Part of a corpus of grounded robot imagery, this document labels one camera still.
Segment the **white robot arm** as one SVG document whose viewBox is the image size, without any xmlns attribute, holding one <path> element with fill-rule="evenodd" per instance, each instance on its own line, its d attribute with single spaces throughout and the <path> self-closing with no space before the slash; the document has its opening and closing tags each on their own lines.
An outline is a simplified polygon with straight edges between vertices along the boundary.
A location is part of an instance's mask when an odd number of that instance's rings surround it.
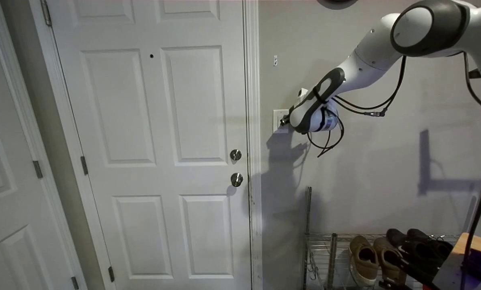
<svg viewBox="0 0 481 290">
<path fill-rule="evenodd" d="M 401 56 L 456 53 L 470 54 L 481 75 L 481 6 L 466 0 L 419 0 L 403 13 L 386 14 L 312 90 L 301 90 L 290 109 L 291 127 L 299 133 L 335 127 L 330 98 L 372 85 Z"/>
</svg>

